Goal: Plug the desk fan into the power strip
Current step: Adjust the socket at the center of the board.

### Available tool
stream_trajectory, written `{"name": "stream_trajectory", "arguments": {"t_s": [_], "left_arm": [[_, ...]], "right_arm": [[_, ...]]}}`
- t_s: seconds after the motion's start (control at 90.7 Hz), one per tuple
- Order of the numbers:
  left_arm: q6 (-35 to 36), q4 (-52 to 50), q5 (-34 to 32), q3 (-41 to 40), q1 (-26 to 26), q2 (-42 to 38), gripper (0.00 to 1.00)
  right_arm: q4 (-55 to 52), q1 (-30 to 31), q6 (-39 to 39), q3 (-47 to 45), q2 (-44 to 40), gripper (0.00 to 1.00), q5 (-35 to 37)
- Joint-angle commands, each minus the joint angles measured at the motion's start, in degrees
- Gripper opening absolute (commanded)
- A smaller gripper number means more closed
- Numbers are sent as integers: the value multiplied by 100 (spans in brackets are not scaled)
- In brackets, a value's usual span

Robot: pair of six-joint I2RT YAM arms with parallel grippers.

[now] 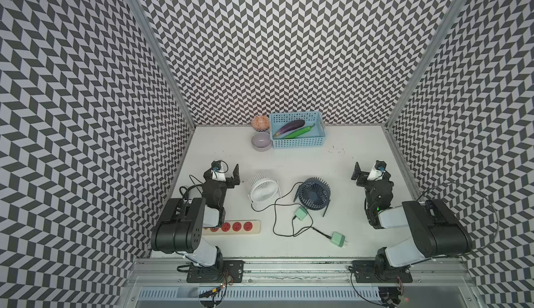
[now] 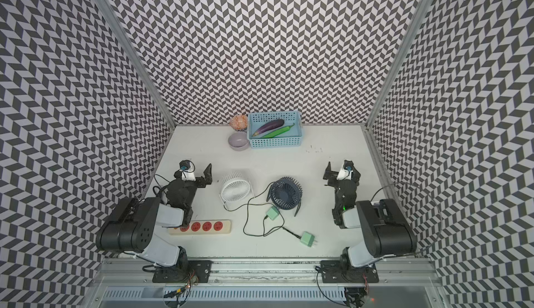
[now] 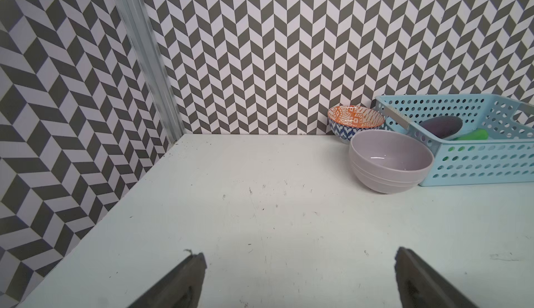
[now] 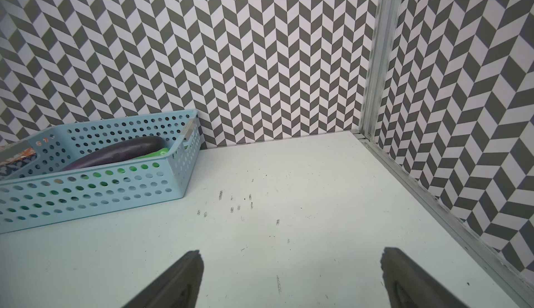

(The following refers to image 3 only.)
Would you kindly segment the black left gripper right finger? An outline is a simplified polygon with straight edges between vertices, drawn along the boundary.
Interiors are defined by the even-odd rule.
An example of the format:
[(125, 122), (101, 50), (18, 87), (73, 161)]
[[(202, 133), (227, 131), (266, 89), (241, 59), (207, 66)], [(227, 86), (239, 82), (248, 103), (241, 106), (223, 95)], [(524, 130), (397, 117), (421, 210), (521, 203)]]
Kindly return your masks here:
[(403, 308), (476, 308), (470, 299), (413, 250), (400, 247), (395, 260), (396, 282)]

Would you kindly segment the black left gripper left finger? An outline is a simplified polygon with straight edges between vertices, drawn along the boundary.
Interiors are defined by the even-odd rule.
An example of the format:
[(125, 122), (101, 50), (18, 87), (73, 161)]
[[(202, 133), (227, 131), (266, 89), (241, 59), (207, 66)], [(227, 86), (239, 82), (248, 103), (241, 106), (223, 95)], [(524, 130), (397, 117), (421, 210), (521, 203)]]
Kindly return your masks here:
[(207, 262), (203, 253), (189, 255), (129, 305), (129, 308), (196, 308), (200, 301), (206, 270)]

